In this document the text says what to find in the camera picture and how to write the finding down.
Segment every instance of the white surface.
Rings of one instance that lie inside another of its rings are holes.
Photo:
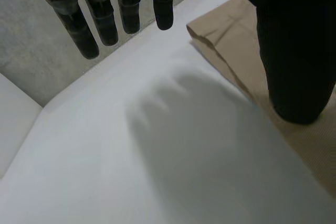
[[[0,179],[41,109],[40,105],[0,74]]]
[[[0,223],[331,223],[333,199],[189,43],[185,0],[53,99],[0,187]]]

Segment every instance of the white panel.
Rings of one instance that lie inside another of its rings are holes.
[[[0,178],[31,129],[41,106],[0,74]]]

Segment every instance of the paper bag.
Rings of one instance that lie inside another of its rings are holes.
[[[189,23],[187,29],[203,56],[265,110],[315,178],[336,196],[336,89],[311,125],[279,117],[268,98],[256,24],[256,10],[248,0],[230,0]]]

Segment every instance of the concrete wall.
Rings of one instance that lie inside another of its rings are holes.
[[[32,128],[41,106],[0,74],[0,178]]]
[[[0,4],[0,73],[41,106],[116,50],[100,41],[84,0],[79,4],[100,49],[92,61],[80,54],[44,0],[0,0]],[[122,29],[117,0],[112,5],[121,46],[130,35]],[[141,1],[140,16],[143,27],[154,20],[152,0]]]

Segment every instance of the gray wall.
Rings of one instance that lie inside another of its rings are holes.
[[[102,44],[84,0],[79,4],[99,46],[95,60],[80,54],[44,0],[1,0],[0,73],[41,106],[116,50]],[[121,46],[130,35],[122,29],[117,0],[112,5]],[[140,17],[143,27],[154,20],[152,0],[141,1]]]

